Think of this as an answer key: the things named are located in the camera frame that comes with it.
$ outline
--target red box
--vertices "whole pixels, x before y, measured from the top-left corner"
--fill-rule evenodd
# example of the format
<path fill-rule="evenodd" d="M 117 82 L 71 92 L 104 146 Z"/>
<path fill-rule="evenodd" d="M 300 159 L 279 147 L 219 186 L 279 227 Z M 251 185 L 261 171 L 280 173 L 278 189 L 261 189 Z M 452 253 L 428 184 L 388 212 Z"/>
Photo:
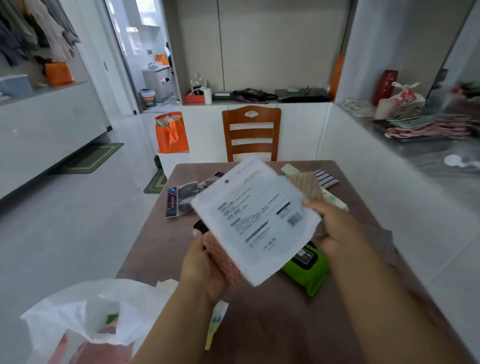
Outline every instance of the red box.
<path fill-rule="evenodd" d="M 185 95 L 186 104 L 204 104 L 205 96 L 204 95 Z"/>

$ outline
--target hand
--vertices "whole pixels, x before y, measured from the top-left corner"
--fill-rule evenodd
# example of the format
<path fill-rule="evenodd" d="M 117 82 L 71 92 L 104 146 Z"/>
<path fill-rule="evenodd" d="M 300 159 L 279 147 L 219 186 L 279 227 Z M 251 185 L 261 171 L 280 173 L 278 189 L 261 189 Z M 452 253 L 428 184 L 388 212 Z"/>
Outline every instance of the hand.
<path fill-rule="evenodd" d="M 196 231 L 183 260 L 180 284 L 203 290 L 213 305 L 220 301 L 227 290 L 227 281 L 212 261 L 210 253 L 204 250 L 202 234 L 199 231 Z"/>
<path fill-rule="evenodd" d="M 304 201 L 303 205 L 318 212 L 323 218 L 322 223 L 328 236 L 315 243 L 328 257 L 336 254 L 339 244 L 366 240 L 360 225 L 348 212 L 325 201 Z"/>

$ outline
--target gray garment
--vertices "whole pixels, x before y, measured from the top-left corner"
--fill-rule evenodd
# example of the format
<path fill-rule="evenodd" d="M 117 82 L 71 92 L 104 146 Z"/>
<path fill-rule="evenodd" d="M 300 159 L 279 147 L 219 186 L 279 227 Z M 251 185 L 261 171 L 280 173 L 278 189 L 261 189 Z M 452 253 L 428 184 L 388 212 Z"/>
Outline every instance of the gray garment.
<path fill-rule="evenodd" d="M 59 0 L 42 0 L 42 3 L 48 9 L 48 12 L 52 16 L 53 19 L 63 28 L 65 31 L 63 32 L 63 37 L 67 41 L 68 44 L 73 45 L 74 43 L 80 43 L 78 39 L 78 35 L 75 33 L 73 25 L 70 23 L 70 20 L 65 14 L 65 10 L 63 10 L 62 5 L 60 4 Z"/>
<path fill-rule="evenodd" d="M 7 61 L 11 66 L 18 66 L 17 57 L 26 58 L 25 52 L 22 50 L 20 43 L 18 43 L 15 36 L 7 28 L 7 26 L 0 20 L 0 52 L 3 52 L 7 57 Z"/>
<path fill-rule="evenodd" d="M 10 22 L 12 33 L 21 44 L 31 49 L 38 48 L 35 30 L 26 22 L 22 13 L 11 0 L 0 0 L 0 12 Z"/>

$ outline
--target red vase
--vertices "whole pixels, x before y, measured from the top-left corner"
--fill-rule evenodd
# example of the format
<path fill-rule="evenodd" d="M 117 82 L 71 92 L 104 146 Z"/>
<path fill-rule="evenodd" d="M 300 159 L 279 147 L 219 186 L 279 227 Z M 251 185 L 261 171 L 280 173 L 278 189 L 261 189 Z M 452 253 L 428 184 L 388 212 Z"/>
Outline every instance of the red vase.
<path fill-rule="evenodd" d="M 395 82 L 398 77 L 398 71 L 394 70 L 385 70 L 380 77 L 378 82 L 377 91 L 375 92 L 375 97 L 373 98 L 372 104 L 378 106 L 378 102 L 382 98 L 389 98 L 393 93 L 392 82 Z"/>

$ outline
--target blue and white striped package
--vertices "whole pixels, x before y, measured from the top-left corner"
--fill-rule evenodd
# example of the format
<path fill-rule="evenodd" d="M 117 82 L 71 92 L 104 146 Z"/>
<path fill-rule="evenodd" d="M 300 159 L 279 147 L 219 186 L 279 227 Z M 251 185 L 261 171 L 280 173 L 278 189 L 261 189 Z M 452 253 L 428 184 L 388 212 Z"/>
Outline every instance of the blue and white striped package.
<path fill-rule="evenodd" d="M 335 179 L 335 177 L 332 177 L 330 174 L 322 170 L 318 170 L 314 173 L 315 173 L 315 176 L 317 177 L 318 184 L 323 188 L 328 188 L 338 182 L 338 180 Z"/>

